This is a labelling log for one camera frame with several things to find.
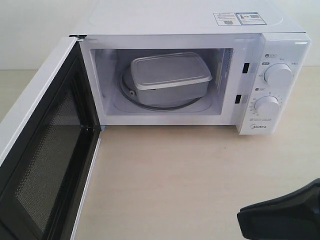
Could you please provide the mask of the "white lidded plastic container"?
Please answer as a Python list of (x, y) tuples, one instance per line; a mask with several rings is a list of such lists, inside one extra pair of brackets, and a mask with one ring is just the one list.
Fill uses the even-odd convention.
[(138, 101), (144, 105), (168, 105), (201, 98), (212, 74), (194, 52), (136, 58), (130, 71)]

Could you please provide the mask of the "warning label sticker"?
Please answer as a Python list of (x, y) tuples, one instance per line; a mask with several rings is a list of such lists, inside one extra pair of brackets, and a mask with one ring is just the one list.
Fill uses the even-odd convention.
[(213, 14), (218, 26), (255, 26), (267, 23), (258, 12), (223, 12)]

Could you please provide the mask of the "lower white timer knob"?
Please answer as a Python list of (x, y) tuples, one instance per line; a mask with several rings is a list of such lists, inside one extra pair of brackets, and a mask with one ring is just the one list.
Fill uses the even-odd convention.
[(254, 109), (260, 116), (274, 116), (280, 110), (280, 105), (276, 97), (264, 96), (258, 99), (254, 104)]

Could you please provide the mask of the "upper white control knob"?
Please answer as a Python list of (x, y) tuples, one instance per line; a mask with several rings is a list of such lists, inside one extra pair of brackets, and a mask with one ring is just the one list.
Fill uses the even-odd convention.
[(293, 73), (285, 63), (276, 63), (270, 66), (264, 73), (264, 80), (273, 87), (283, 87), (291, 83)]

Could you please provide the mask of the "white microwave door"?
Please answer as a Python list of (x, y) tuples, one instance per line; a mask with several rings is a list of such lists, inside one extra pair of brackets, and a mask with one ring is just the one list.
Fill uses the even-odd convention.
[(101, 126), (81, 50), (63, 38), (0, 124), (0, 237), (72, 240)]

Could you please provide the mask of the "white microwave oven body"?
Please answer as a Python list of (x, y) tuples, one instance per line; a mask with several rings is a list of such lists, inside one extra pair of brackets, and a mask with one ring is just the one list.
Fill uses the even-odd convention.
[[(218, 26), (214, 13), (258, 12), (266, 25)], [(72, 30), (101, 126), (234, 126), (268, 135), (278, 126), (311, 39), (271, 0), (98, 0)], [(202, 99), (182, 109), (152, 111), (127, 100), (118, 83), (137, 58), (193, 52), (212, 80)], [(293, 78), (270, 86), (265, 71), (284, 63)], [(273, 96), (279, 111), (261, 116), (255, 102)]]

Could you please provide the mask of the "glass turntable plate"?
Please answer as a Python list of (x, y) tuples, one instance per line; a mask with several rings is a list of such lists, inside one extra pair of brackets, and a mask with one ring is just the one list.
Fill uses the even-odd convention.
[(139, 106), (139, 107), (146, 109), (146, 110), (160, 111), (160, 112), (180, 110), (180, 109), (186, 108), (192, 104), (195, 104), (196, 102), (198, 102), (199, 100), (201, 100), (203, 98), (203, 96), (201, 96), (201, 97), (196, 97), (194, 99), (181, 101), (181, 104), (177, 104), (177, 103), (175, 103), (175, 104), (168, 103), (167, 105), (165, 105), (165, 104), (163, 104), (163, 105), (161, 105), (161, 104), (160, 105), (159, 104), (143, 104), (138, 100), (136, 91), (133, 90), (133, 88), (127, 84), (126, 74), (129, 75), (128, 78), (133, 82), (132, 74), (131, 74), (131, 67), (129, 65), (127, 65), (125, 67), (125, 70), (121, 74), (121, 80), (118, 81), (119, 91), (128, 101), (130, 101), (134, 105)]

